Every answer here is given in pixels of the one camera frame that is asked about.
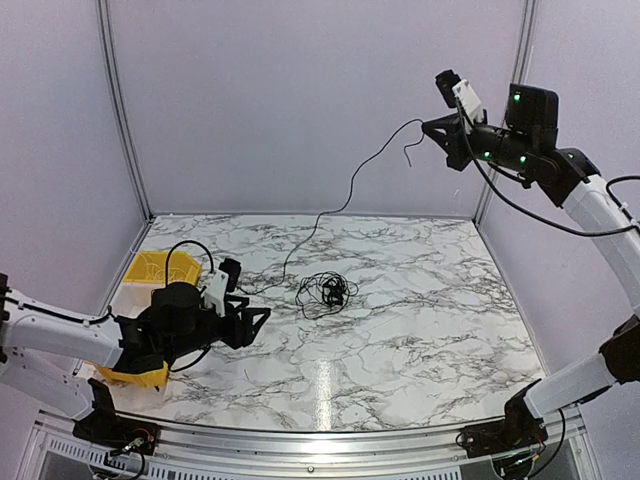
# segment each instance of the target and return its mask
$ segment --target white wall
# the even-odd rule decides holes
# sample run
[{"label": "white wall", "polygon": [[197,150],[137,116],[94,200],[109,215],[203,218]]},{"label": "white wall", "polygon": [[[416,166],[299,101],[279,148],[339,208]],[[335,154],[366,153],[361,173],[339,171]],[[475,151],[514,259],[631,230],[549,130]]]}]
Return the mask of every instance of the white wall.
[{"label": "white wall", "polygon": [[[318,212],[413,117],[470,75],[504,106],[522,1],[113,2],[118,64],[156,212]],[[351,212],[471,216],[481,182],[404,132],[356,181]]]},{"label": "white wall", "polygon": [[[528,83],[560,96],[558,146],[580,148],[605,178],[640,173],[640,3],[540,3]],[[535,188],[500,187],[531,210],[570,224]],[[639,187],[616,190],[636,214]],[[495,198],[483,229],[551,371],[594,352],[631,316],[616,278],[588,239],[537,224]],[[637,478],[640,387],[617,387],[583,413],[604,478]]]},{"label": "white wall", "polygon": [[[0,271],[95,313],[142,226],[115,128],[93,2],[0,2]],[[0,386],[0,478],[38,403]]]}]

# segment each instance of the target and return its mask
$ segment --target yellow plastic bin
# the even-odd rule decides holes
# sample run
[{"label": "yellow plastic bin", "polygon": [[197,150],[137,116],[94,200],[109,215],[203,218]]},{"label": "yellow plastic bin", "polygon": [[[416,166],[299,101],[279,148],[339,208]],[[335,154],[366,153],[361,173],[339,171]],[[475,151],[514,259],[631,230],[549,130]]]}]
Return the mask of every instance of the yellow plastic bin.
[{"label": "yellow plastic bin", "polygon": [[[164,271],[168,252],[139,252],[133,259],[122,284],[113,299],[116,314],[135,318],[151,303],[151,292],[164,286]],[[187,282],[197,285],[202,266],[184,252],[173,252],[169,263],[169,283]],[[164,387],[169,376],[165,363],[162,369],[137,375],[114,372],[95,365],[108,382],[127,382],[140,387]]]}]

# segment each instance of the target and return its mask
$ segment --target gray marble vein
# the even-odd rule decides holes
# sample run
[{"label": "gray marble vein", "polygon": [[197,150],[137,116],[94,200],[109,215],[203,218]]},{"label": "gray marble vein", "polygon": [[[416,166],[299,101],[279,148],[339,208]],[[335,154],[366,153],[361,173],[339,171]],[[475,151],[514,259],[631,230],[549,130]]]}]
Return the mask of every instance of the gray marble vein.
[{"label": "gray marble vein", "polygon": [[[252,292],[281,280],[284,258],[313,223],[312,216],[165,216],[141,250],[198,240],[217,261],[242,262],[241,285]],[[184,250],[206,275],[205,255]],[[328,270],[360,292],[339,314],[307,320],[294,304],[298,284]],[[200,364],[172,374],[161,392],[117,385],[116,406],[244,428],[395,429],[499,415],[513,393],[543,375],[513,300],[467,221],[323,218],[291,258],[282,285],[252,303],[273,309],[252,346],[216,344]]]}]

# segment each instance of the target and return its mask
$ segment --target marble tabletop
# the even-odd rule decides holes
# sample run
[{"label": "marble tabletop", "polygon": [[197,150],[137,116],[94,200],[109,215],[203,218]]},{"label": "marble tabletop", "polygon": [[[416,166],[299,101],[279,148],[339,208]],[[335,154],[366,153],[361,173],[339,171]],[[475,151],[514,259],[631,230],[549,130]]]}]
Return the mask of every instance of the marble tabletop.
[{"label": "marble tabletop", "polygon": [[[277,283],[312,216],[163,216],[141,251],[184,239],[242,263],[240,284]],[[203,265],[197,247],[184,251]],[[300,280],[334,270],[359,286],[339,314],[304,318]],[[273,309],[253,345],[215,344],[156,392],[111,388],[116,407],[198,424],[357,431],[433,426],[502,414],[543,376],[522,319],[469,221],[325,217],[291,258],[285,282],[251,297]],[[180,359],[175,367],[197,354]],[[93,372],[83,367],[83,375]]]}]

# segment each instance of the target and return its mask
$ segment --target ventilation grille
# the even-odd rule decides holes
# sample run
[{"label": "ventilation grille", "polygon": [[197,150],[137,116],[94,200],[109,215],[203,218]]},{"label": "ventilation grille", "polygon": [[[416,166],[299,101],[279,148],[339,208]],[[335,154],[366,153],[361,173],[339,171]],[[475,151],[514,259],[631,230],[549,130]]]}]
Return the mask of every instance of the ventilation grille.
[{"label": "ventilation grille", "polygon": [[[76,443],[72,440],[62,439],[55,436],[49,437],[48,450],[58,455],[71,458],[83,463],[89,463],[94,467],[105,468],[104,459],[106,451],[99,450],[98,447],[88,447],[84,444]],[[119,473],[125,469],[125,464],[121,461],[109,459],[109,466],[114,472]],[[147,458],[147,470],[144,479],[149,480],[265,480],[268,477],[258,477],[254,475],[229,475],[213,471],[215,466],[201,469],[191,469],[183,466],[171,466],[154,462],[153,457]],[[301,475],[301,478],[310,478],[312,475]],[[462,480],[462,474],[458,467],[431,470],[429,472],[414,473],[411,476],[386,475],[379,477],[355,477],[358,480]]]}]

